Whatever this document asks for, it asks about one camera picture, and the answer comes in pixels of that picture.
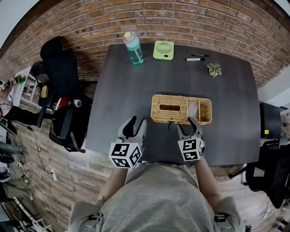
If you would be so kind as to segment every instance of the black marker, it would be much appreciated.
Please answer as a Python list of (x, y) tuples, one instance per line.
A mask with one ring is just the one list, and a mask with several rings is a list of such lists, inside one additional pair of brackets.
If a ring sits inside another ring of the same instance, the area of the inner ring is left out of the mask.
[(186, 58), (186, 61), (199, 61), (199, 60), (205, 60), (205, 58)]
[(192, 56), (209, 57), (209, 55), (192, 54)]

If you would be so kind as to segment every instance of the chair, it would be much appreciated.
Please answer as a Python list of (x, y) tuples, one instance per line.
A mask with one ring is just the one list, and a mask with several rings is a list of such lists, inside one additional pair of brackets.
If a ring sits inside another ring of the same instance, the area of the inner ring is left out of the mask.
[[(280, 208), (283, 200), (288, 198), (290, 186), (290, 145), (279, 146), (279, 139), (268, 141), (260, 147), (258, 162), (249, 163), (245, 168), (229, 178), (246, 172), (246, 183), (253, 192), (264, 191), (275, 208)], [(257, 170), (264, 171), (256, 175)]]
[(55, 111), (49, 138), (68, 151), (84, 152), (80, 148), (87, 132), (92, 99), (80, 89), (76, 57), (70, 50), (63, 51), (61, 37), (47, 41), (41, 48), (40, 56), (43, 59), (41, 65), (49, 81), (46, 82), (48, 95), (39, 114), (37, 126), (41, 126), (46, 108), (51, 107), (61, 97), (80, 100), (80, 108), (70, 105)]

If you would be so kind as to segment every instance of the brick wall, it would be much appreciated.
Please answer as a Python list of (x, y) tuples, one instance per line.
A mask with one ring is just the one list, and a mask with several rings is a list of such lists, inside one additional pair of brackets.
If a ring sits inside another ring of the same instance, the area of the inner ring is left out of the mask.
[(142, 42), (168, 40), (247, 60), (258, 88), (290, 65), (290, 19), (272, 0), (44, 2), (0, 50), (0, 79), (39, 61), (41, 46), (63, 35), (64, 48), (77, 56), (80, 78), (97, 80), (109, 45), (122, 43), (128, 30), (137, 31)]

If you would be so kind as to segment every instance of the desk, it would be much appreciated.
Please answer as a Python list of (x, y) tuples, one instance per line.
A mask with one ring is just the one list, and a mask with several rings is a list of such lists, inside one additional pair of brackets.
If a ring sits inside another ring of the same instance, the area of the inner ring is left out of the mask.
[[(249, 62), (201, 48), (174, 46), (171, 61), (153, 58), (154, 44), (143, 43), (144, 64), (133, 65), (123, 44), (111, 45), (97, 84), (86, 148), (108, 154), (119, 127), (136, 115), (148, 122), (143, 160), (183, 164), (176, 125), (150, 117), (154, 94), (209, 98), (212, 122), (202, 126), (205, 157), (210, 165), (256, 162), (260, 148), (260, 113), (255, 79)], [(208, 54), (206, 61), (186, 62), (191, 54)], [(219, 63), (222, 75), (212, 78), (207, 64)]]

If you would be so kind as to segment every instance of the teal water bottle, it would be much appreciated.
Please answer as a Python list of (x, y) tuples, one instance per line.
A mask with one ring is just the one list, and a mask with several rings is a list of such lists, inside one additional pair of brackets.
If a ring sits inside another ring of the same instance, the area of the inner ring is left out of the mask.
[(143, 54), (140, 47), (139, 38), (134, 32), (126, 32), (123, 36), (123, 41), (126, 44), (128, 54), (134, 65), (140, 65), (143, 63)]

